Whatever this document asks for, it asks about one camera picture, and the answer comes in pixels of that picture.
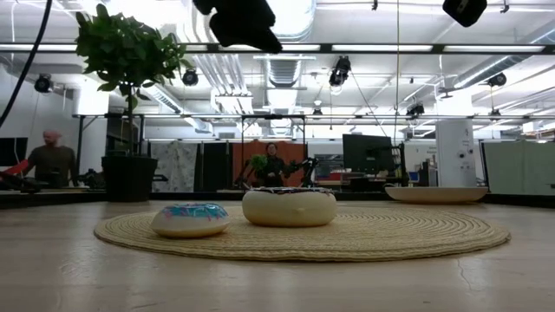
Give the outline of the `round woven straw placemat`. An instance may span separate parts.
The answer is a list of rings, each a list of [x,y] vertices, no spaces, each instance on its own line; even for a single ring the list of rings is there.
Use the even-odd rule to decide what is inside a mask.
[[[423,208],[342,206],[327,225],[263,227],[240,207],[227,209],[231,222],[211,237],[164,238],[150,228],[152,212],[102,220],[94,234],[136,250],[227,260],[266,262],[380,262],[442,257],[487,250],[510,241],[508,230],[454,211]]]

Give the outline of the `white cylindrical column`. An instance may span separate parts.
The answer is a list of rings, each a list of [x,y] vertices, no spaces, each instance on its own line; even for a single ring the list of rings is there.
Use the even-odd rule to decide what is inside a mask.
[[[435,132],[439,186],[475,187],[472,121],[440,120]]]

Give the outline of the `black overhead frame beam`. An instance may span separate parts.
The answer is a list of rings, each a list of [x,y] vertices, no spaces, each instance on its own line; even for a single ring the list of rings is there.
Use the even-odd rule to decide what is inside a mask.
[[[264,53],[247,45],[223,47],[217,43],[182,43],[192,54],[250,54]],[[0,52],[30,52],[32,43],[0,42]],[[285,54],[408,54],[408,55],[555,55],[555,44],[332,44],[332,43],[282,43]],[[39,53],[71,54],[76,51],[73,43],[47,42],[39,45]]]

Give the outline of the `black aluminium table frame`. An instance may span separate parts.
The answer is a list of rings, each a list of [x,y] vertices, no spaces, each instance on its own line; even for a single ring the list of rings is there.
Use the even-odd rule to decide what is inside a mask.
[[[392,198],[386,193],[336,193],[338,201],[390,201]],[[151,200],[166,200],[173,202],[216,202],[240,201],[243,193],[223,192],[169,192],[152,193]],[[107,201],[105,192],[38,192],[34,194],[20,192],[0,192],[0,210],[27,208],[45,205],[68,205],[80,203],[94,203]],[[524,207],[555,209],[555,195],[502,195],[488,193],[480,199],[481,203],[493,205],[516,205]]]

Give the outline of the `red background object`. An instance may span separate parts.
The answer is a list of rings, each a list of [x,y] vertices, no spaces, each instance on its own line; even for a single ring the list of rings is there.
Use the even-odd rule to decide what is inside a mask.
[[[27,169],[28,165],[29,165],[28,160],[24,159],[18,164],[0,172],[0,181],[10,177],[23,178],[25,176],[24,172]]]

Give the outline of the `grey green partition wall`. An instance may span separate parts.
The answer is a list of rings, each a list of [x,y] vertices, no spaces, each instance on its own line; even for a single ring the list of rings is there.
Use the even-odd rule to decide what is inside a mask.
[[[555,142],[483,141],[480,149],[490,193],[555,196]]]

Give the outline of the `black wall screen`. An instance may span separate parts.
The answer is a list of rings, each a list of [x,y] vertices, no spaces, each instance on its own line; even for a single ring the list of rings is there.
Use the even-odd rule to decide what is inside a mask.
[[[0,166],[15,166],[26,159],[28,139],[0,138]]]

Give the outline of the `black background panel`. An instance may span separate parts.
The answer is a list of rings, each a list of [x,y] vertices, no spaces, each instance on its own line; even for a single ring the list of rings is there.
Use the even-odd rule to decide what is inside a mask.
[[[201,157],[201,190],[216,192],[226,189],[232,176],[230,143],[203,143]]]

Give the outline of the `orange background panel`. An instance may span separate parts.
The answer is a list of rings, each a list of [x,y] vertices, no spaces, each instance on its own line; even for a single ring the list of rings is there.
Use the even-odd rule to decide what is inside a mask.
[[[292,161],[300,163],[305,159],[304,145],[302,143],[275,141],[275,144],[277,146],[277,156],[281,158],[287,166]],[[243,169],[243,164],[250,159],[253,154],[265,154],[267,142],[253,140],[244,143],[233,143],[232,146],[232,173],[233,178],[236,179]],[[304,173],[302,171],[292,173],[288,179],[283,179],[284,184],[286,186],[299,186],[302,183],[301,179],[303,175]]]

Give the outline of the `black computer monitor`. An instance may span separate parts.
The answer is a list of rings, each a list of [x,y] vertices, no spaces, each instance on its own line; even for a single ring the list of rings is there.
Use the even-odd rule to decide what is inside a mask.
[[[395,161],[391,139],[387,136],[343,135],[343,166],[352,172],[377,174],[393,172]]]

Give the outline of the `grey patterned curtain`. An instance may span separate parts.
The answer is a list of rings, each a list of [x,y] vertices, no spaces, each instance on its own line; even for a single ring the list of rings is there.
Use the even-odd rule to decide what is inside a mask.
[[[197,144],[171,141],[151,144],[151,157],[158,160],[156,174],[166,182],[153,182],[153,192],[192,192],[194,189]]]

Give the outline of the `beige round plate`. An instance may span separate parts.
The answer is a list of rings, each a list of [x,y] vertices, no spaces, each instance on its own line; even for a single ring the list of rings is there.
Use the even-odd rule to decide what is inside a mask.
[[[464,204],[483,198],[487,187],[386,187],[385,192],[394,200],[413,204]]]

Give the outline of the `green leafy plant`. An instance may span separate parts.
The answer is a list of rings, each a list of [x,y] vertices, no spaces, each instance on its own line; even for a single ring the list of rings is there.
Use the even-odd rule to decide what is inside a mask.
[[[156,84],[171,83],[183,68],[192,64],[185,58],[186,48],[175,35],[163,36],[132,16],[111,15],[99,3],[94,15],[77,12],[76,54],[86,63],[84,72],[96,74],[102,92],[119,90],[127,103],[127,120],[133,122],[141,92]]]

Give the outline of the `small blue frosted donut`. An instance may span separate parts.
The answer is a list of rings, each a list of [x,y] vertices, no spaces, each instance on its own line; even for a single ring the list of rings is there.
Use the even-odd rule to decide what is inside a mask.
[[[180,204],[159,211],[151,230],[162,237],[208,237],[224,231],[229,223],[229,214],[220,205]]]

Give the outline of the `person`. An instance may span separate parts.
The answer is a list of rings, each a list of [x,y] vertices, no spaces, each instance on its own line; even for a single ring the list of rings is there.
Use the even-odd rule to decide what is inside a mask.
[[[59,144],[62,135],[56,130],[44,130],[44,144],[34,148],[27,158],[23,176],[35,170],[35,179],[51,185],[67,187],[79,185],[75,151]]]
[[[282,187],[284,186],[282,174],[285,169],[284,161],[278,157],[278,147],[275,143],[268,143],[265,148],[266,164],[258,174],[262,186]]]

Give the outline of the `silver ventilation duct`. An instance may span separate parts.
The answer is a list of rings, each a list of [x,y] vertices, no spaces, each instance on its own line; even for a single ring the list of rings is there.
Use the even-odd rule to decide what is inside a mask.
[[[317,10],[317,0],[267,0],[276,22],[272,32],[280,42],[300,43],[307,40]],[[268,82],[275,88],[293,88],[301,74],[300,55],[255,55],[264,64]]]

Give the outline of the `black plant pot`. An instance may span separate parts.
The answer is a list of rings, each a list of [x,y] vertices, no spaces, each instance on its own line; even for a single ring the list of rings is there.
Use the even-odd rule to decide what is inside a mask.
[[[142,156],[105,156],[101,159],[110,202],[149,200],[158,160]]]

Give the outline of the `large chocolate frosted donut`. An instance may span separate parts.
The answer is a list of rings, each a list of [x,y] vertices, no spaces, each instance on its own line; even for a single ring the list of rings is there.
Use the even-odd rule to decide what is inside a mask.
[[[335,195],[325,188],[261,187],[242,198],[245,218],[269,227],[316,227],[337,215]]]

